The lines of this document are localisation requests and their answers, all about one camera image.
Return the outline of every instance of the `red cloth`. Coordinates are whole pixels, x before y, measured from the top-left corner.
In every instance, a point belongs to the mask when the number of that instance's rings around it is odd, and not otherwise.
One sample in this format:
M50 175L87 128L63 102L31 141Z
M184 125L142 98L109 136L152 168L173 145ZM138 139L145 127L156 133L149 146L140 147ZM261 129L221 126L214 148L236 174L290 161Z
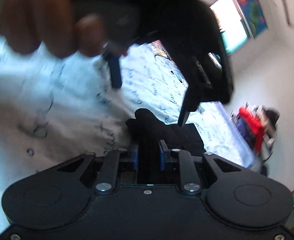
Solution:
M265 134L265 128L262 126L260 120L254 117L245 107L239 108L239 116L243 118L248 124L251 132L256 136L255 151L260 153Z

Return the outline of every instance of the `screw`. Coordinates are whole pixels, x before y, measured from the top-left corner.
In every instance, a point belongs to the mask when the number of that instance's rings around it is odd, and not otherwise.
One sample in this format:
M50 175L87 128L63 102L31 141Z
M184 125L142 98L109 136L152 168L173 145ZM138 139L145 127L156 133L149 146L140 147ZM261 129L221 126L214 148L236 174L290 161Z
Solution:
M152 193L151 190L144 190L144 194L146 194L146 195L150 195L151 193Z
M111 189L111 185L109 183L103 182L103 183L97 184L96 189L98 191L108 191Z
M17 234L12 234L10 237L11 240L20 240L20 236Z
M285 236L284 235L277 235L274 240L285 240Z
M184 186L184 189L189 192L195 192L200 189L200 186L195 183L188 183Z

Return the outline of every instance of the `bed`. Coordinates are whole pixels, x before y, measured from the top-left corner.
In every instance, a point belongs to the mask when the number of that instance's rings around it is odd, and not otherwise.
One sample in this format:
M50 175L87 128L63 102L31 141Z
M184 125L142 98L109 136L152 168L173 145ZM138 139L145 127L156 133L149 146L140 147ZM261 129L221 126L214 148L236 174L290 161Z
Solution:
M110 88L101 57L58 60L41 45L28 57L0 37L0 233L9 225L1 196L12 183L76 155L130 144L125 121L139 108L176 123L186 84L160 43L133 45L121 58L123 87ZM255 156L219 102L191 113L205 149L243 167Z

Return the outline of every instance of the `bed sheet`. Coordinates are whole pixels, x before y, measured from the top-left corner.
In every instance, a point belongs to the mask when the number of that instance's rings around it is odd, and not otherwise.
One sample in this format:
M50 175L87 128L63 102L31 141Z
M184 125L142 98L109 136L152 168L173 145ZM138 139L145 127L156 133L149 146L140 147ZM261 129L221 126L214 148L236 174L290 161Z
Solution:
M87 151L126 148L125 121L139 108L176 123L186 88L175 68L150 45L133 45L121 58L123 87L112 90L100 57L59 60L44 45L23 57L0 37L0 233L8 226L1 196L10 184ZM207 151L244 167L253 162L219 103L202 104L188 122Z

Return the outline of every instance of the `pile of clothes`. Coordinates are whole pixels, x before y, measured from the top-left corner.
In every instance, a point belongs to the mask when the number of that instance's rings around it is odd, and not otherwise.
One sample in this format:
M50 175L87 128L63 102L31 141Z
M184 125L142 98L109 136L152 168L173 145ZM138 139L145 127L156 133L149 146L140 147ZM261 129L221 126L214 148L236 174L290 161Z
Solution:
M231 113L231 120L257 155L261 153L264 143L269 155L272 154L279 117L277 110L264 106L250 106L249 102L246 106L240 107L238 113L235 110Z

